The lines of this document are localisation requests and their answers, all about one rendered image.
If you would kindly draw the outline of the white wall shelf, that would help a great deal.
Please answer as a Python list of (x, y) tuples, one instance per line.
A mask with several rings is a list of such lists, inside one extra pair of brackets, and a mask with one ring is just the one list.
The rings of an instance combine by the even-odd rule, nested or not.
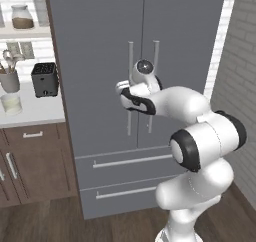
[(5, 27), (0, 27), (0, 39), (17, 39), (17, 38), (44, 38), (50, 37), (49, 27), (34, 27), (31, 29), (15, 29), (10, 23)]

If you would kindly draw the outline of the brown wooden cupboard door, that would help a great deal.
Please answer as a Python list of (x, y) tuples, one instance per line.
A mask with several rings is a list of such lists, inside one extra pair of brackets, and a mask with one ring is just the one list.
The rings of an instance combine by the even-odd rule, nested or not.
[(20, 201), (18, 195), (1, 152), (0, 169), (5, 175), (5, 181), (2, 181), (0, 178), (0, 208), (19, 205)]
[[(17, 179), (13, 178), (7, 162), (7, 152), (12, 154)], [(2, 155), (22, 204), (77, 195), (73, 162), (65, 150), (15, 148), (3, 150)]]

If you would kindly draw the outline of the brown wooden drawer front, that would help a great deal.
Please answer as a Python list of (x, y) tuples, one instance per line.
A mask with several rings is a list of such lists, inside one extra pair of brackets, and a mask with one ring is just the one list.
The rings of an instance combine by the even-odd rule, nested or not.
[[(43, 131), (42, 137), (23, 138), (23, 133), (38, 133), (40, 131)], [(58, 140), (58, 132), (55, 124), (4, 128), (3, 132), (8, 145), (13, 148), (52, 145)]]

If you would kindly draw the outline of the grey wall socket plate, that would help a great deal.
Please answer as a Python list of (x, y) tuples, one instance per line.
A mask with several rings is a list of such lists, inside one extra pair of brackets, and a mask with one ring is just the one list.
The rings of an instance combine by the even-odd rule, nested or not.
[(22, 54), (26, 59), (35, 58), (31, 42), (21, 42), (20, 47), (21, 47)]
[(7, 48), (13, 55), (20, 53), (20, 47), (17, 42), (7, 42)]

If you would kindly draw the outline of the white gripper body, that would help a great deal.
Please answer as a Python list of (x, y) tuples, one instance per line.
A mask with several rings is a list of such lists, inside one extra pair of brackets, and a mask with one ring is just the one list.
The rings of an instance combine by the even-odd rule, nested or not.
[(128, 80), (124, 80), (124, 81), (120, 81), (116, 84), (115, 86), (115, 90), (117, 94), (120, 94), (122, 92), (123, 89), (125, 88), (129, 88), (130, 87), (130, 83)]

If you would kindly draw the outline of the grey fridge drawer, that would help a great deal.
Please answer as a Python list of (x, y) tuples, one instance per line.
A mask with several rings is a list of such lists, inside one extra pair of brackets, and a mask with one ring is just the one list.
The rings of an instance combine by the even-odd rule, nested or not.
[(127, 213), (141, 209), (157, 207), (155, 199), (155, 190), (125, 195), (106, 199), (96, 199), (96, 193), (100, 195), (128, 191), (146, 187), (157, 187), (161, 182), (172, 179), (172, 176), (154, 178), (151, 180), (143, 180), (131, 182), (115, 186), (99, 187), (80, 191), (81, 204), (83, 209), (84, 219), (93, 219), (98, 217), (111, 216), (120, 213)]
[(105, 168), (94, 169), (92, 167), (95, 160), (97, 163), (107, 163), (167, 154), (171, 154), (171, 149), (167, 146), (163, 146), (76, 157), (75, 165), (79, 188), (90, 189), (165, 176), (176, 176), (184, 173), (185, 169), (181, 167), (173, 157), (157, 161)]

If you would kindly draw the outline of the grey utensil pot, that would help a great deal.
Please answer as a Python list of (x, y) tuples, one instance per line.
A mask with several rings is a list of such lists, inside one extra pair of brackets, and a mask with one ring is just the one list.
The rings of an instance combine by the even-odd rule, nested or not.
[(0, 84), (6, 93), (16, 93), (20, 90), (17, 71), (9, 74), (0, 74)]

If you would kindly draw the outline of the grey fridge door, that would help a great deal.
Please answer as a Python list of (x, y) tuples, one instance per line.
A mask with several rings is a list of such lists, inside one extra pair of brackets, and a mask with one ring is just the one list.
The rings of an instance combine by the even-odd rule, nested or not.
[(154, 59), (162, 86), (204, 91), (224, 0), (145, 0), (142, 57)]
[(143, 0), (47, 0), (74, 155), (134, 149), (138, 115), (115, 91), (140, 57)]

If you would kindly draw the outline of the pale glass of lemonade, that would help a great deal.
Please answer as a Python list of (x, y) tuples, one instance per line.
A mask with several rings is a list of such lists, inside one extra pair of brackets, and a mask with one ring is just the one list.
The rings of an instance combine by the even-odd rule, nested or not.
[(4, 94), (0, 101), (6, 115), (17, 115), (22, 112), (21, 100), (16, 93)]

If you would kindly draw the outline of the black toaster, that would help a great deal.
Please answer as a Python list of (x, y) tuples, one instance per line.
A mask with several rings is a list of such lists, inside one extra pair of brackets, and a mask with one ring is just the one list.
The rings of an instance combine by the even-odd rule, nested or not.
[(54, 62), (36, 63), (31, 72), (31, 78), (37, 98), (58, 95), (59, 80)]

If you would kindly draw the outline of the glass jar with brown contents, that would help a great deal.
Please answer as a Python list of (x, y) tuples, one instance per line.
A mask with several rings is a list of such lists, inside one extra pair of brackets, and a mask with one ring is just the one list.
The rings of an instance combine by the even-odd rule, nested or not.
[(12, 5), (12, 25), (15, 29), (32, 29), (34, 20), (25, 4)]

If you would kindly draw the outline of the pale kitchen utensils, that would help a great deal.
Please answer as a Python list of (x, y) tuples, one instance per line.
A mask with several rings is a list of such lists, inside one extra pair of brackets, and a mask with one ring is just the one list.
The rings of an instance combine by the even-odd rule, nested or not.
[(15, 71), (16, 64), (19, 61), (24, 61), (25, 57), (22, 54), (13, 54), (10, 50), (3, 51), (3, 58), (7, 62), (8, 68), (6, 72), (8, 74)]

